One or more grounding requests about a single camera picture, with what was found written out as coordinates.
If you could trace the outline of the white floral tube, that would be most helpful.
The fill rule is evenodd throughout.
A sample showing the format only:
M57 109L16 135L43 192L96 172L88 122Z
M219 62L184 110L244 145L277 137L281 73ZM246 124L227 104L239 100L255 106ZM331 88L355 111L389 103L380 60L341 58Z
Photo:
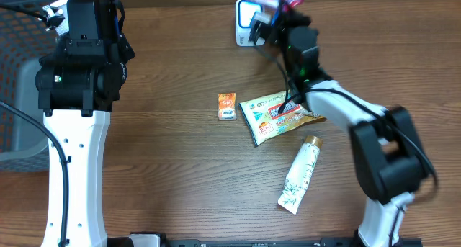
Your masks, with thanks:
M286 175L277 204L294 215L308 190L322 145L321 138L307 136Z

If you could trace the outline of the gold wet wipes pack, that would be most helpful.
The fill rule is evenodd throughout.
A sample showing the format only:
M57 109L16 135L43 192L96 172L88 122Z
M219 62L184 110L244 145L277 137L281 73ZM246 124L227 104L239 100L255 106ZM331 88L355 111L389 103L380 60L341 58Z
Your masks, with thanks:
M306 110L293 100L285 105L280 114L279 108L284 103L285 95L286 93L281 91L239 104L256 147L266 140L303 125L326 120L325 117Z

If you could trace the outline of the small orange box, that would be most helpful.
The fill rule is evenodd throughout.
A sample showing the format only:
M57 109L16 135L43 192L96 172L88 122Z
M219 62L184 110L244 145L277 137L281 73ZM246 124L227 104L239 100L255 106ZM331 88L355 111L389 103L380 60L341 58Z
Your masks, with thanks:
M236 94L218 94L218 119L235 120L236 118Z

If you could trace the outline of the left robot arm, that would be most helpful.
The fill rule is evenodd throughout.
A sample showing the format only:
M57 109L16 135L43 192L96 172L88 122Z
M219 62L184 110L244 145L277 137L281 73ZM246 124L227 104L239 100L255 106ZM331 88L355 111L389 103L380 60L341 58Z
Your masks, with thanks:
M47 5L58 33L35 78L49 146L44 246L105 246L102 163L113 104L134 51L120 0L58 0Z

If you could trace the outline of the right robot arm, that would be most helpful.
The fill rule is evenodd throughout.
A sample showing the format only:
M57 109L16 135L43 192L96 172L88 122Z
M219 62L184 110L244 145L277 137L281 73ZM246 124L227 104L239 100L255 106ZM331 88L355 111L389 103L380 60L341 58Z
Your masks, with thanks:
M286 102L294 102L340 127L348 136L357 181L367 196L364 218L350 246L421 246L398 235L407 207L421 182L437 172L424 152L407 109L387 109L349 93L320 66L318 31L310 17L280 5L274 15L257 12L249 40L279 48L283 61L258 51L281 70Z

